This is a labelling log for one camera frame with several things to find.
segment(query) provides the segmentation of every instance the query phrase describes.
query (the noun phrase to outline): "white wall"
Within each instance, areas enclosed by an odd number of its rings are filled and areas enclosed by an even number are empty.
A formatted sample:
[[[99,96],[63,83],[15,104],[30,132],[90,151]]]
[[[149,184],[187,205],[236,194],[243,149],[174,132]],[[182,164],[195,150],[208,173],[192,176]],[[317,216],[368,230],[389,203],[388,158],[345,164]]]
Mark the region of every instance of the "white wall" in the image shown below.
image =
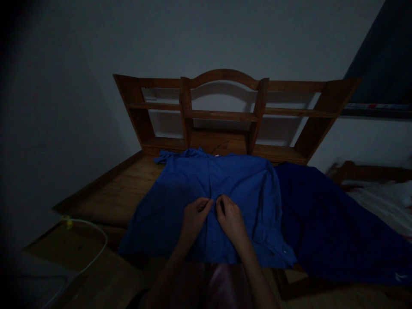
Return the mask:
[[[3,72],[2,219],[10,242],[19,249],[37,238],[58,220],[52,206],[140,149],[113,73],[193,78],[229,68],[257,79],[341,79],[383,2],[57,0],[39,5],[22,24]],[[220,90],[212,96],[198,103],[250,108],[243,98]],[[300,100],[307,105],[310,98]],[[159,134],[165,131],[162,117],[153,119]],[[286,125],[295,131],[300,122],[279,120],[266,132],[277,134]],[[347,159],[406,164],[411,128],[409,122],[339,119],[310,164],[322,171]],[[293,143],[294,131],[285,132],[286,142]]]

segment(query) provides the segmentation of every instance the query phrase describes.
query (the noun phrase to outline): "wooden shelf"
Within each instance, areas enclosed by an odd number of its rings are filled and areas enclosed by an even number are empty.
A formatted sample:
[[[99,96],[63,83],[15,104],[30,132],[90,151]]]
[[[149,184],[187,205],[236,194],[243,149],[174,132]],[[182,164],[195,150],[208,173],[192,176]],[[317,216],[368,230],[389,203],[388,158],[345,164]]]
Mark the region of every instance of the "wooden shelf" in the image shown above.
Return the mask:
[[[185,142],[183,141],[183,139],[170,137],[155,137],[145,142],[143,146],[153,148],[185,150]]]
[[[288,161],[296,164],[306,164],[306,158],[293,147],[256,144],[253,155],[268,159],[270,162],[282,163]]]
[[[217,120],[233,120],[233,121],[258,121],[258,118],[252,113],[246,112],[216,112],[193,110],[185,113],[186,118],[197,119],[217,119]]]
[[[151,103],[143,102],[136,104],[128,104],[130,109],[161,109],[161,110],[180,110],[179,104],[170,104],[170,103]]]
[[[318,117],[318,118],[334,118],[336,115],[329,112],[321,112],[314,109],[287,109],[267,107],[265,115],[283,115],[283,116],[299,116],[299,117]]]
[[[202,147],[205,152],[212,155],[246,155],[247,141],[247,131],[193,128],[190,147]]]

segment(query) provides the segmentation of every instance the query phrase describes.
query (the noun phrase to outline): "finger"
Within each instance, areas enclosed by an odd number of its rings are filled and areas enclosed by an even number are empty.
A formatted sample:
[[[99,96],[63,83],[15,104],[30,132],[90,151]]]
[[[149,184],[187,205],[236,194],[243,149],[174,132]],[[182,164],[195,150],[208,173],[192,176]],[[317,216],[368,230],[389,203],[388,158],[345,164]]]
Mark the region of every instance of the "finger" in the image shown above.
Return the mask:
[[[199,197],[197,200],[193,202],[195,205],[199,205],[201,203],[207,203],[209,199],[207,197]]]
[[[203,216],[204,218],[207,217],[207,215],[209,214],[210,210],[212,209],[213,202],[214,202],[214,200],[209,200],[209,202],[207,202],[205,208],[202,210],[202,216]]]
[[[217,199],[216,199],[216,205],[220,205],[220,202],[222,201],[222,195],[221,196],[219,196]]]
[[[219,223],[225,219],[222,207],[220,202],[222,201],[222,196],[219,196],[218,199],[216,200],[216,212],[218,214],[218,221]]]
[[[222,195],[222,199],[223,199],[223,204],[225,206],[229,204],[233,204],[233,201],[227,195]]]

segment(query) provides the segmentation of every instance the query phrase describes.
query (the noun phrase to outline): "cable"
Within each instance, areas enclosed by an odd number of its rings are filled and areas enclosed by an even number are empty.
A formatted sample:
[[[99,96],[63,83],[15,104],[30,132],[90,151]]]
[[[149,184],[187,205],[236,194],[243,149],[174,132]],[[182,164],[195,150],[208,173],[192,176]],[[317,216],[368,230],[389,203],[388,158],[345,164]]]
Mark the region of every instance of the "cable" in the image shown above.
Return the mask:
[[[95,260],[97,260],[97,258],[102,254],[103,250],[106,248],[109,239],[107,238],[106,233],[105,233],[100,227],[98,227],[96,224],[91,223],[91,222],[89,222],[89,221],[81,220],[81,219],[71,219],[71,218],[65,218],[65,217],[63,217],[61,220],[67,221],[68,223],[70,223],[70,222],[73,221],[73,222],[81,222],[81,223],[86,223],[86,224],[88,224],[88,225],[91,225],[91,226],[94,227],[96,230],[98,230],[99,232],[101,232],[101,233],[103,234],[103,236],[104,236],[104,239],[105,239],[104,245],[103,245],[102,249],[100,250],[100,252],[96,255],[96,257],[95,257],[85,268],[83,268],[83,270],[79,271],[79,272],[73,277],[73,279],[74,279],[74,278],[77,277],[78,275],[84,273],[84,272],[90,267],[90,265],[93,264]],[[67,283],[67,282],[64,282],[64,283],[62,284],[62,286],[59,288],[59,290],[53,295],[52,298],[50,298],[50,299],[48,300],[48,302],[47,302],[45,305],[43,305],[43,307],[42,307],[41,309],[47,308],[47,306],[49,306],[49,305],[56,299],[56,297],[60,295],[60,293],[61,293],[61,292],[63,291],[63,289],[66,287],[66,283]]]

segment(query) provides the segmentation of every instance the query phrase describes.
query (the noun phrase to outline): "pink garment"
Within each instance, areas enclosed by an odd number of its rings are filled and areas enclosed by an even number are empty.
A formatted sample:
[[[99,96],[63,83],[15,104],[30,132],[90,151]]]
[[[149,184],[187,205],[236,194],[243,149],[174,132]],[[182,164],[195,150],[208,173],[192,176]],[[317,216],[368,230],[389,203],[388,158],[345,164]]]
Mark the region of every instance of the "pink garment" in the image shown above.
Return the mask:
[[[175,282],[170,308],[252,308],[241,264],[185,263]]]

